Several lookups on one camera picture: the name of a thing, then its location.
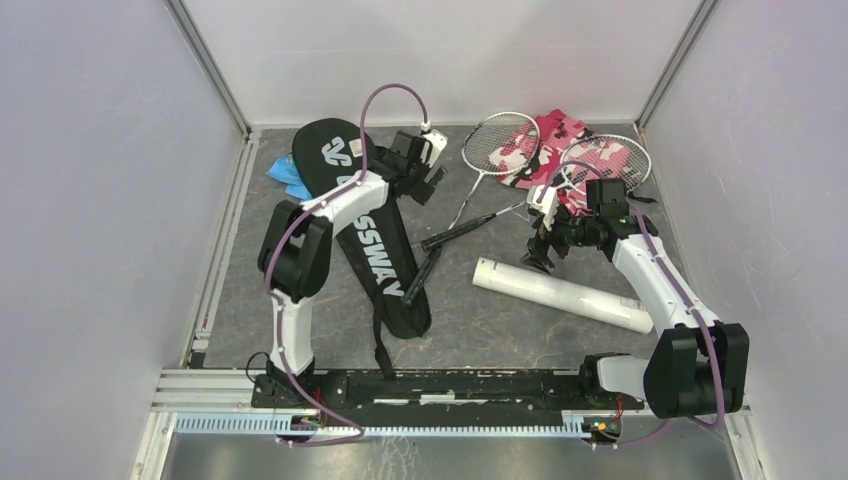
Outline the white shuttlecock tube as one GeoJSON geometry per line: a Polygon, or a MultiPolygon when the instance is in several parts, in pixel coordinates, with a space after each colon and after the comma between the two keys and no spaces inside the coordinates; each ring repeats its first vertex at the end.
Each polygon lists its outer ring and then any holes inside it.
{"type": "Polygon", "coordinates": [[[478,259],[472,283],[640,334],[654,329],[646,308],[638,300],[491,259],[478,259]]]}

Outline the black racket bag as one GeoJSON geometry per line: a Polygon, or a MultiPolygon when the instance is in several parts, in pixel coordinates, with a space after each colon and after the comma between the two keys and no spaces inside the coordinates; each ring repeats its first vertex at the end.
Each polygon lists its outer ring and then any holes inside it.
{"type": "MultiPolygon", "coordinates": [[[[369,137],[361,143],[359,127],[347,120],[313,121],[301,127],[292,142],[295,166],[311,196],[323,195],[358,174],[362,147],[367,150],[368,168],[389,174],[405,173],[428,150],[423,137],[403,131],[396,133],[390,146],[382,147],[369,137]]],[[[389,197],[381,207],[358,217],[335,240],[372,302],[375,359],[383,377],[393,380],[396,374],[382,328],[397,338],[412,339],[423,336],[432,324],[424,292],[409,305],[402,301],[419,269],[396,199],[389,197]]]]}

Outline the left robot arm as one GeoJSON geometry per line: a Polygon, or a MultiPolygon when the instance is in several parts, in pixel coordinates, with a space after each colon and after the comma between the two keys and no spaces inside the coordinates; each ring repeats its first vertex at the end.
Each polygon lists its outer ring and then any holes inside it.
{"type": "Polygon", "coordinates": [[[371,161],[366,135],[358,150],[335,136],[323,143],[323,162],[334,168],[357,164],[348,176],[335,175],[334,187],[305,203],[279,203],[258,258],[272,299],[274,341],[269,356],[284,372],[275,392],[290,407],[306,405],[314,394],[313,379],[304,374],[314,363],[311,345],[313,298],[329,275],[332,242],[360,217],[383,207],[392,196],[409,195],[419,204],[436,184],[425,179],[435,169],[447,138],[430,129],[417,136],[397,133],[391,148],[371,161]]]}

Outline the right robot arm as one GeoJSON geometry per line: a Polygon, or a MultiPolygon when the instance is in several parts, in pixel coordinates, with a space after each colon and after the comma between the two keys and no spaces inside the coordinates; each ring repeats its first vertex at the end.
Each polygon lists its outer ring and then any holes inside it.
{"type": "Polygon", "coordinates": [[[647,404],[660,419],[725,415],[744,404],[750,338],[739,323],[721,321],[668,259],[651,221],[626,196],[621,179],[591,179],[589,211],[572,215],[554,188],[527,195],[534,235],[523,263],[552,268],[551,251],[594,247],[623,274],[653,323],[657,343],[647,359],[608,353],[586,357],[577,382],[580,400],[602,408],[618,394],[647,404]]]}

